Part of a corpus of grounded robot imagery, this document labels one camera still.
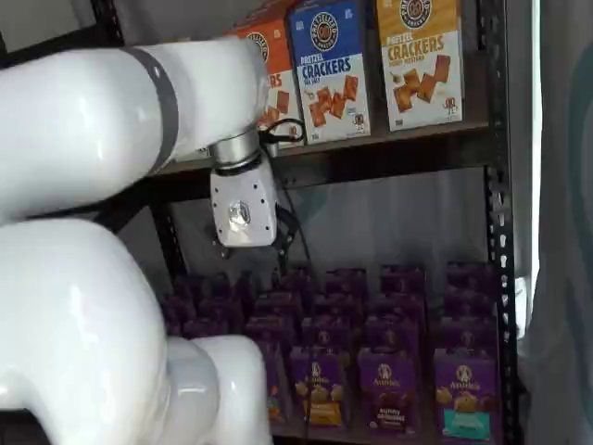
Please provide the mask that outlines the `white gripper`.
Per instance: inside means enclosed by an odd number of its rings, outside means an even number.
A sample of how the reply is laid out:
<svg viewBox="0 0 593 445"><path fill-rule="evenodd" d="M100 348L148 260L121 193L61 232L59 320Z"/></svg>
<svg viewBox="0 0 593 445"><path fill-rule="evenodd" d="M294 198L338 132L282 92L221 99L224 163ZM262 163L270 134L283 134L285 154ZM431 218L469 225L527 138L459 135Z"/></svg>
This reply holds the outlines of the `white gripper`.
<svg viewBox="0 0 593 445"><path fill-rule="evenodd" d="M213 171L210 200L218 238L212 246L222 259L230 248L258 248L272 244L284 260L297 234L297 218L277 204L271 165L266 160L229 175Z"/></svg>

